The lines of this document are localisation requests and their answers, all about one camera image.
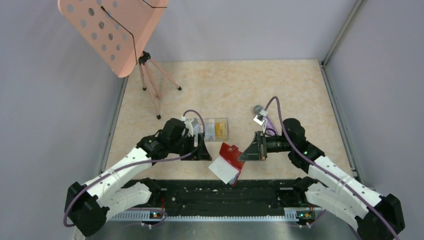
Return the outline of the red leather card holder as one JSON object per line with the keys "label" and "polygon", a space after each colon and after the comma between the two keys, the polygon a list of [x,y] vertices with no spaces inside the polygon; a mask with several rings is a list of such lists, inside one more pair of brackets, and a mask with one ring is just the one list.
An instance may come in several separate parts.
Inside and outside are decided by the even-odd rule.
{"label": "red leather card holder", "polygon": [[238,160],[241,154],[242,152],[239,151],[237,146],[223,142],[218,158],[208,166],[208,169],[224,184],[234,187],[245,164],[243,161]]}

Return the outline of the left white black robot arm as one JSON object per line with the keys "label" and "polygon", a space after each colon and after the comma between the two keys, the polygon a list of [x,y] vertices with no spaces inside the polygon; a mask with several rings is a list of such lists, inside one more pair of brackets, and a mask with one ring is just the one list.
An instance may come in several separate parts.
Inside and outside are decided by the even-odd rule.
{"label": "left white black robot arm", "polygon": [[133,177],[156,163],[175,160],[210,161],[205,145],[205,123],[194,134],[192,119],[171,118],[163,129],[143,137],[118,163],[85,183],[74,182],[67,189],[63,224],[76,227],[84,237],[97,233],[115,215],[137,205],[154,207],[160,193],[151,180],[142,180],[125,188]]}

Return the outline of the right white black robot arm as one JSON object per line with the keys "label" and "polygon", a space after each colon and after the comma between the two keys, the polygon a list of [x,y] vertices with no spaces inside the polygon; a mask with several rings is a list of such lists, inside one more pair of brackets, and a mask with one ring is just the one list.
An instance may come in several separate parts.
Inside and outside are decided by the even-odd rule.
{"label": "right white black robot arm", "polygon": [[398,240],[405,229],[400,200],[363,185],[309,142],[295,118],[287,118],[281,135],[268,135],[267,118],[253,119],[262,127],[254,133],[240,162],[264,161],[269,153],[287,152],[291,163],[307,175],[293,185],[293,200],[299,206],[312,204],[343,220],[361,240]]}

